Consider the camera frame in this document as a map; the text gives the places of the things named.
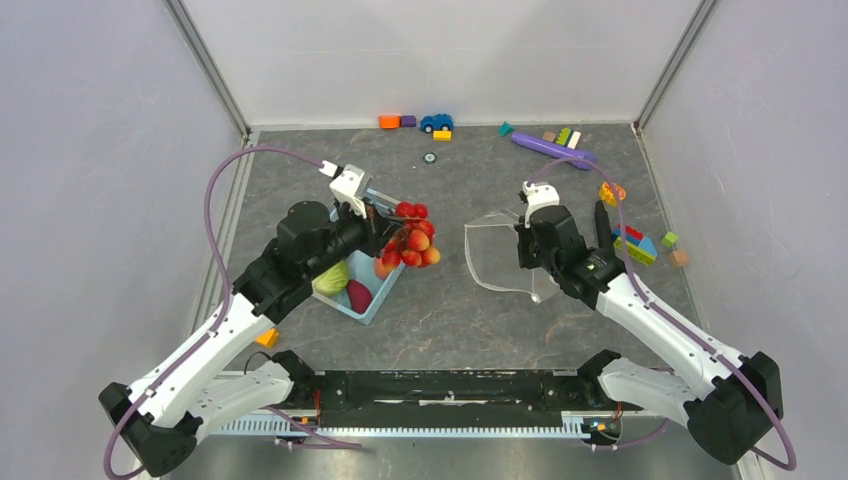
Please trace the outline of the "orange peach toy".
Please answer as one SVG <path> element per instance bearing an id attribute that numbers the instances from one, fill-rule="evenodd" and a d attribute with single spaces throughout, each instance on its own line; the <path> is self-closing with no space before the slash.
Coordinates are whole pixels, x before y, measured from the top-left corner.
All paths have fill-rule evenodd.
<path id="1" fill-rule="evenodd" d="M 374 259 L 374 273 L 376 277 L 382 281 L 385 281 L 388 276 L 392 273 L 393 269 L 387 267 L 383 264 L 382 258 Z"/>

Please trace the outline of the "clear polka dot zip bag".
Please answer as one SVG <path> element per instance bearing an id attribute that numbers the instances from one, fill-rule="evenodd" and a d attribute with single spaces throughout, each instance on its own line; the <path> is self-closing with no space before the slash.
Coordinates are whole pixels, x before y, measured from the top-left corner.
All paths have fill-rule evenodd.
<path id="1" fill-rule="evenodd" d="M 466 263 L 474 281 L 495 292 L 517 292 L 540 304 L 560 292 L 542 268 L 519 265 L 519 216 L 507 209 L 488 213 L 464 225 Z"/>

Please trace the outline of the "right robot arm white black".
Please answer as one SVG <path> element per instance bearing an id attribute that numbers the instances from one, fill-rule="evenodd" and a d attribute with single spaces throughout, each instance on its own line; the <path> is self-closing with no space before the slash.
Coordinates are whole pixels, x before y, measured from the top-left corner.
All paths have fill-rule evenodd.
<path id="1" fill-rule="evenodd" d="M 625 328 L 671 369 L 604 350 L 578 370 L 585 405 L 621 402 L 659 414 L 727 465 L 761 455 L 756 445 L 770 431 L 786 435 L 780 369 L 770 356 L 746 356 L 702 331 L 649 292 L 612 246 L 587 247 L 563 205 L 528 209 L 515 230 L 521 267 L 543 269 L 565 295 Z"/>

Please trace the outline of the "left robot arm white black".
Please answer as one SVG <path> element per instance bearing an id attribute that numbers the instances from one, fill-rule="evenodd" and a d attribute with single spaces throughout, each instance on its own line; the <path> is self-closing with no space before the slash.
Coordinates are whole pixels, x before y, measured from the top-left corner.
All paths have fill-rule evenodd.
<path id="1" fill-rule="evenodd" d="M 240 417 L 285 402 L 306 405 L 311 371 L 292 353 L 257 372 L 214 385 L 216 376 L 250 343 L 278 325 L 313 294 L 312 282 L 354 252 L 375 256 L 404 226 L 387 205 L 364 201 L 335 211 L 316 201 L 293 205 L 262 253 L 234 283 L 218 309 L 166 360 L 130 385 L 113 382 L 98 399 L 113 423 L 103 455 L 108 478 L 116 443 L 123 441 L 152 477 L 180 466 L 210 434 Z"/>

